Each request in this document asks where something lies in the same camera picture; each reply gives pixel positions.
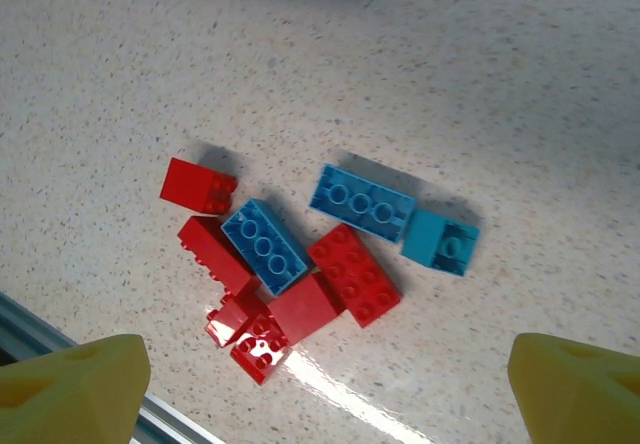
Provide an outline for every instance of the blue lego brick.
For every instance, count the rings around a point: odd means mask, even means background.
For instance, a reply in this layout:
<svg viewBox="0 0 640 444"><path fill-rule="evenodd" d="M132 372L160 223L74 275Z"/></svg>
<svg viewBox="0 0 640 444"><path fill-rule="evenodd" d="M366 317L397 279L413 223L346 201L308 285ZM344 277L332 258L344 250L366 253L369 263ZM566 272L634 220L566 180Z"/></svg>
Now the blue lego brick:
<svg viewBox="0 0 640 444"><path fill-rule="evenodd" d="M249 199L222 231L276 296L309 270L304 247L264 201Z"/></svg>
<svg viewBox="0 0 640 444"><path fill-rule="evenodd" d="M399 242L416 200L325 164L309 206L356 229Z"/></svg>
<svg viewBox="0 0 640 444"><path fill-rule="evenodd" d="M401 254L425 267L464 276L478 234L475 227L417 210Z"/></svg>

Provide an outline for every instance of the blue 2x4 brick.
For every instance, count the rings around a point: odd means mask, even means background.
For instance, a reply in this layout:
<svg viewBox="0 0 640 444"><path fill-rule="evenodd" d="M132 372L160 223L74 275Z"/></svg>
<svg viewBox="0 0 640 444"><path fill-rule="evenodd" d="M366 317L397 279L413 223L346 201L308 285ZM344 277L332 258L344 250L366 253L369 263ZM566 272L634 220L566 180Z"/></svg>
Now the blue 2x4 brick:
<svg viewBox="0 0 640 444"><path fill-rule="evenodd" d="M222 231L274 295L309 270L311 258L304 247L264 201L249 199Z"/></svg>
<svg viewBox="0 0 640 444"><path fill-rule="evenodd" d="M402 239L416 200L326 164L311 208L391 242Z"/></svg>
<svg viewBox="0 0 640 444"><path fill-rule="evenodd" d="M415 212L402 255L431 269L464 276L479 231L431 212Z"/></svg>

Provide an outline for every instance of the speckled countertop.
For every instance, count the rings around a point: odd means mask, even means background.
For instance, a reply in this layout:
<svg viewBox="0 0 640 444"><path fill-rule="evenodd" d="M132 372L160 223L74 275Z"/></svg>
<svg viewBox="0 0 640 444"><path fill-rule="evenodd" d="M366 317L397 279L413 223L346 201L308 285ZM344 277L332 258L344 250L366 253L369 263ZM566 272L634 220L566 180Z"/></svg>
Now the speckled countertop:
<svg viewBox="0 0 640 444"><path fill-rule="evenodd" d="M516 333L640 352L640 0L0 9L2 291L78 341L142 334L150 389L225 441L524 443ZM401 307L343 315L258 388L203 332L220 287L157 197L203 154L305 244L332 225L307 208L325 161L415 176L479 218L468 277L368 239Z"/></svg>

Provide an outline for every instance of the table surface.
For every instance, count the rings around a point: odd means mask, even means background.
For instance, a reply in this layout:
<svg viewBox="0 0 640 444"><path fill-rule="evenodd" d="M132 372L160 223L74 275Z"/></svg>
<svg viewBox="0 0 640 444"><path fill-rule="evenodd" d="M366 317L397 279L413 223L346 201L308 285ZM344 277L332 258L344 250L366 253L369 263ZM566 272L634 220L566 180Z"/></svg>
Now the table surface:
<svg viewBox="0 0 640 444"><path fill-rule="evenodd" d="M142 334L150 390L221 439L523 443L516 334L640 353L640 0L0 9L2 291L78 341ZM236 206L268 199L305 245L334 225L308 208L325 162L481 240L456 278L367 238L401 305L257 387L203 331L221 287L158 199L171 156L235 173Z"/></svg>

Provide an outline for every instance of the metal rail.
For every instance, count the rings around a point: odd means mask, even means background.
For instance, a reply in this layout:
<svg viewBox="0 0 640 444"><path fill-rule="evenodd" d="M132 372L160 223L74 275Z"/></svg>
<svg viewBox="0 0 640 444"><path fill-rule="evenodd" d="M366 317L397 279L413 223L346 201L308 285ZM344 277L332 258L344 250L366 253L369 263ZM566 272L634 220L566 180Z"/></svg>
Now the metal rail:
<svg viewBox="0 0 640 444"><path fill-rule="evenodd" d="M77 345L0 292L0 349L16 361ZM131 439L139 444L224 444L162 399L147 392Z"/></svg>

